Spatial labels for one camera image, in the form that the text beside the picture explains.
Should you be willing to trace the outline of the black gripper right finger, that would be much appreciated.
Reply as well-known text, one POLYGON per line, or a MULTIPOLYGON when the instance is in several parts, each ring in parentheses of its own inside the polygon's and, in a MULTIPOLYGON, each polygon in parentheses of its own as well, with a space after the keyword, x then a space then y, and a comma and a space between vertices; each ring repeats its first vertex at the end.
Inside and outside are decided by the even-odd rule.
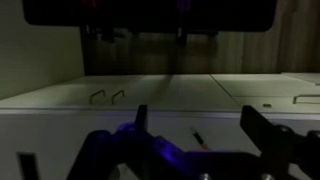
POLYGON ((281 128, 252 106, 242 107, 240 126, 262 154, 277 156, 283 153, 281 128))

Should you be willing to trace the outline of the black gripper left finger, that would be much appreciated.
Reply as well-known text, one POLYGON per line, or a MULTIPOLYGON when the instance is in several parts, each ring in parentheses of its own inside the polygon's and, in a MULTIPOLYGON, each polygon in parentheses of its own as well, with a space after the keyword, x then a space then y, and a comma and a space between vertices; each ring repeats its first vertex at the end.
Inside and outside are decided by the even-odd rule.
POLYGON ((143 132, 148 127, 148 106, 140 105, 137 110, 134 127, 137 132, 143 132))

